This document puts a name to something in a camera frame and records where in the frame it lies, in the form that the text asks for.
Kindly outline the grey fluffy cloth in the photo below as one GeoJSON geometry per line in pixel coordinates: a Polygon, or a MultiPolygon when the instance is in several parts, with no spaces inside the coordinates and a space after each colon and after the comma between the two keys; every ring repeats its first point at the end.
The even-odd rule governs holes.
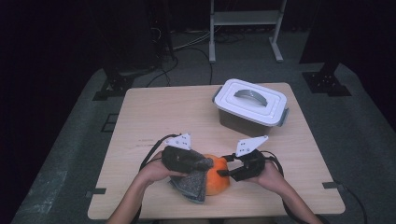
{"type": "Polygon", "coordinates": [[[202,204],[205,202],[206,180],[208,171],[214,166],[212,159],[192,150],[193,165],[198,168],[186,176],[171,176],[169,184],[178,190],[187,200],[202,204]]]}

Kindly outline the clear brown storage box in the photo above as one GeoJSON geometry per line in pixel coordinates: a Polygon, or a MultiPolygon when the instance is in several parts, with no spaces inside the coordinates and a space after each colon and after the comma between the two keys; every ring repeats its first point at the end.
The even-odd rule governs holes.
{"type": "Polygon", "coordinates": [[[275,127],[281,127],[281,126],[267,127],[249,120],[238,118],[237,116],[231,115],[227,112],[220,111],[219,109],[218,111],[219,111],[219,122],[221,125],[250,137],[257,137],[257,136],[269,134],[275,127]]]}

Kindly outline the white lid with grey handle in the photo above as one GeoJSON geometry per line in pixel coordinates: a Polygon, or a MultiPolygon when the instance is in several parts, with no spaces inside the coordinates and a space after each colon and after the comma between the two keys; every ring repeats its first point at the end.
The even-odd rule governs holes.
{"type": "Polygon", "coordinates": [[[287,101],[282,92],[236,78],[227,80],[213,97],[220,111],[267,127],[283,125],[287,101]]]}

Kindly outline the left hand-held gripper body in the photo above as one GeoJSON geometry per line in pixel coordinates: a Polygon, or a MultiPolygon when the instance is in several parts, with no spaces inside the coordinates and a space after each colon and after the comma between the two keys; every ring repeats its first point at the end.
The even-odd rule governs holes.
{"type": "Polygon", "coordinates": [[[192,171],[204,171],[204,157],[191,147],[191,135],[184,133],[165,141],[162,153],[163,165],[171,171],[189,174],[192,171]]]}

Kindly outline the black stand base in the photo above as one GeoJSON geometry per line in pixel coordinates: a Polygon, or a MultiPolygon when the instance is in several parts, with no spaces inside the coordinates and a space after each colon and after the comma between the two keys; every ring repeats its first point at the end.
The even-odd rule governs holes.
{"type": "Polygon", "coordinates": [[[105,101],[109,97],[123,97],[132,88],[134,81],[156,70],[156,67],[146,69],[122,69],[105,68],[106,80],[94,96],[94,101],[105,101]]]}
{"type": "Polygon", "coordinates": [[[326,62],[317,72],[303,72],[303,77],[312,93],[326,93],[331,97],[350,96],[351,93],[335,76],[339,63],[326,62]]]}

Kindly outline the dark equipment rack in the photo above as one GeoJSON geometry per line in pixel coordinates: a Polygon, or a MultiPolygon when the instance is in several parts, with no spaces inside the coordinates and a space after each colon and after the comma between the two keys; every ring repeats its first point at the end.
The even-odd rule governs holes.
{"type": "Polygon", "coordinates": [[[171,13],[169,0],[148,0],[148,5],[150,26],[156,33],[156,48],[161,55],[167,53],[174,61],[176,56],[170,33],[171,13]]]}

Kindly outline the orange plush toy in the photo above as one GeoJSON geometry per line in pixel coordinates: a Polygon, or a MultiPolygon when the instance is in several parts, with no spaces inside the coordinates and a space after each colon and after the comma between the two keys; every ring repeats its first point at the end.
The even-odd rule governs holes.
{"type": "Polygon", "coordinates": [[[230,187],[230,177],[220,176],[219,170],[227,170],[227,161],[224,158],[217,157],[211,154],[205,154],[205,157],[213,161],[213,167],[206,173],[206,196],[213,196],[222,193],[230,187]]]}

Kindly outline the white metal stand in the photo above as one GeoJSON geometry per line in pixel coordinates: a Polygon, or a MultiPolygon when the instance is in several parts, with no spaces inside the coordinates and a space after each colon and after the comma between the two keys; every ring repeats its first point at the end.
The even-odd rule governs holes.
{"type": "Polygon", "coordinates": [[[215,28],[220,26],[241,26],[241,25],[274,25],[275,30],[269,37],[269,43],[278,63],[284,61],[277,44],[277,39],[281,24],[284,18],[285,8],[288,0],[282,0],[279,9],[261,11],[216,11],[215,0],[210,0],[210,20],[209,20],[209,43],[208,60],[211,63],[216,61],[215,28]]]}

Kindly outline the person's right hand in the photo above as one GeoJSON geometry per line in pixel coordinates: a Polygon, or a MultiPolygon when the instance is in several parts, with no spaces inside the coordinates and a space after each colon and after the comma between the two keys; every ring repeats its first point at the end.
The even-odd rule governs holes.
{"type": "Polygon", "coordinates": [[[258,176],[249,178],[247,182],[255,183],[279,196],[284,196],[290,192],[290,184],[271,161],[264,164],[264,169],[258,176]]]}

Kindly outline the black tape strip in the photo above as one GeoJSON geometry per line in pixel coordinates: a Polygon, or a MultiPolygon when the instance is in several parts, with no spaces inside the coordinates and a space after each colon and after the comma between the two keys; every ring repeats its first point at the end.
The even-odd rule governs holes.
{"type": "Polygon", "coordinates": [[[88,190],[85,194],[86,198],[91,198],[93,195],[103,195],[106,194],[106,188],[92,189],[88,190]]]}
{"type": "Polygon", "coordinates": [[[338,190],[341,190],[341,191],[346,189],[342,183],[335,182],[335,181],[333,181],[333,182],[323,182],[322,186],[325,189],[338,189],[338,190]]]}

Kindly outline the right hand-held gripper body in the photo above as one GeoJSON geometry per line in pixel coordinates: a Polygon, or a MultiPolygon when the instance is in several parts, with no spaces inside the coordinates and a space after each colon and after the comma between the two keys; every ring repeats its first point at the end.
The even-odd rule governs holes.
{"type": "Polygon", "coordinates": [[[258,150],[264,142],[268,140],[268,136],[258,136],[239,140],[236,151],[232,154],[234,160],[239,160],[242,165],[231,170],[231,177],[235,181],[242,181],[258,176],[265,167],[265,158],[258,150]]]}

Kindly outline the person's left hand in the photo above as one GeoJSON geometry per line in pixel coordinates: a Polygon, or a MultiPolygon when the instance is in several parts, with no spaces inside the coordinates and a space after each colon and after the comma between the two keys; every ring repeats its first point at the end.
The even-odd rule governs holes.
{"type": "Polygon", "coordinates": [[[158,152],[151,161],[137,174],[135,180],[142,186],[148,187],[156,181],[160,181],[169,176],[186,176],[181,172],[169,170],[163,165],[163,153],[158,152]]]}

